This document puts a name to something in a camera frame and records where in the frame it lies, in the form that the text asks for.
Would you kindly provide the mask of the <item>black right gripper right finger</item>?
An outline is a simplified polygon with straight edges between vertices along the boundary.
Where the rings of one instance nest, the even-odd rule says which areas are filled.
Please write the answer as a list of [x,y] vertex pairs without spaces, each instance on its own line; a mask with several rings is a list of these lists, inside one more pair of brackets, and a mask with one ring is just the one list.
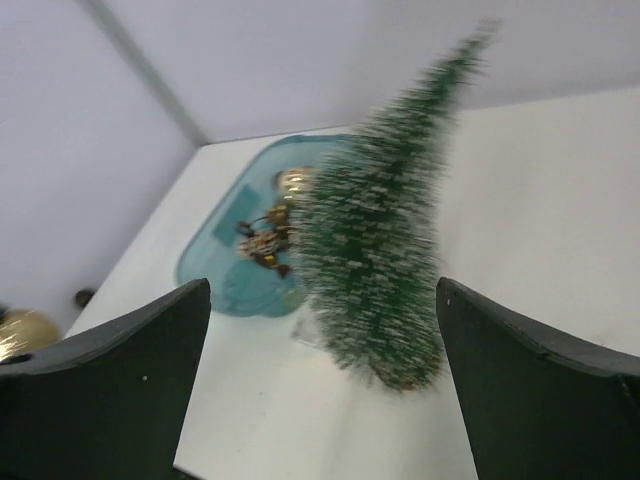
[[636,479],[639,359],[443,277],[437,317],[481,479]]

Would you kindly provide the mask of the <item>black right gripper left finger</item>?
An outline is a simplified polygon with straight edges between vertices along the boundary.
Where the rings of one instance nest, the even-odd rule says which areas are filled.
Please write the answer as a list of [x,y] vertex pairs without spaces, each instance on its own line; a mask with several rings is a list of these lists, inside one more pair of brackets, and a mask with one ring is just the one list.
[[2,478],[189,478],[174,460],[209,316],[197,279],[2,361]]

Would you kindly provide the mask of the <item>dark brown bauble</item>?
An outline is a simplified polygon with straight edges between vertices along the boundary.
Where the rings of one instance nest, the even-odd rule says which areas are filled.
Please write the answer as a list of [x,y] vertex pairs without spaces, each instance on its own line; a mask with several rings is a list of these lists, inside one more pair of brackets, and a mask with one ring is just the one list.
[[81,289],[75,293],[73,301],[79,309],[84,309],[94,297],[96,291],[93,289]]

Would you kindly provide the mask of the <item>clear battery box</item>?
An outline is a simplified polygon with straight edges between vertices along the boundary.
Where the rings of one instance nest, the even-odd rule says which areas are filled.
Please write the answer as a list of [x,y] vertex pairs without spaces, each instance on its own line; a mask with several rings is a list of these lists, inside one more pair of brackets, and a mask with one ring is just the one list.
[[322,347],[322,338],[313,319],[299,319],[291,332],[291,338],[299,343],[313,347]]

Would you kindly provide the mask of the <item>small green christmas tree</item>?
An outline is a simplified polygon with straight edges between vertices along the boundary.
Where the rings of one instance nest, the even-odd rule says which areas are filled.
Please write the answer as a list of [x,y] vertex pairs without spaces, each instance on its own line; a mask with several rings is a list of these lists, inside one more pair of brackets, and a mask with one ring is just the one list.
[[500,23],[482,21],[326,154],[296,209],[295,267],[337,367],[429,388],[445,358],[435,306],[439,187],[466,88]]

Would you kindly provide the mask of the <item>brown ribbon bow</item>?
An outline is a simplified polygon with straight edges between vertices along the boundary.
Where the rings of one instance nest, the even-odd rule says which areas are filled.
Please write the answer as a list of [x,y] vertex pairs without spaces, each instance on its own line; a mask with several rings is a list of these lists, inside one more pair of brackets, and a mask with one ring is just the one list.
[[236,232],[242,236],[236,251],[243,259],[254,261],[259,266],[275,270],[281,278],[291,271],[289,264],[281,263],[277,255],[291,247],[292,226],[289,221],[289,207],[284,203],[275,204],[266,213],[251,221],[239,221]]

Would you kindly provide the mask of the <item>teal plastic tray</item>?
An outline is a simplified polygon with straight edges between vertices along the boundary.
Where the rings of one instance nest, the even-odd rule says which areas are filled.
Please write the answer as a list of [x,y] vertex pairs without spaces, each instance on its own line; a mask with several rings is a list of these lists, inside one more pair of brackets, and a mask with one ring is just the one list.
[[335,150],[346,134],[292,135],[274,141],[257,153],[211,211],[183,250],[175,280],[184,284],[205,278],[212,310],[232,317],[283,317],[304,302],[306,292],[293,273],[281,277],[245,256],[240,243],[246,236],[238,223],[256,232],[272,229],[263,217],[282,201],[275,179],[294,167],[311,167]]

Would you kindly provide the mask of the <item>snowy pine cone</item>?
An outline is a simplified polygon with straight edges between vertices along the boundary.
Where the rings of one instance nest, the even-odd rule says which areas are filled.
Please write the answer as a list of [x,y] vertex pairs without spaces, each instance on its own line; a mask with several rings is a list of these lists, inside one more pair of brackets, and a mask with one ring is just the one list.
[[236,246],[241,258],[266,257],[286,251],[290,247],[289,231],[284,228],[246,230]]

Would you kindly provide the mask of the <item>silver ribbed bauble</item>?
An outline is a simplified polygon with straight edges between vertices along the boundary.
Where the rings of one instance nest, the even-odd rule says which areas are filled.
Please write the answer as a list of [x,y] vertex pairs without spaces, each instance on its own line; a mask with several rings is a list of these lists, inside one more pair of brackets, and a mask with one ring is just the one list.
[[286,202],[295,202],[310,188],[314,168],[299,166],[278,172],[274,177],[277,193]]

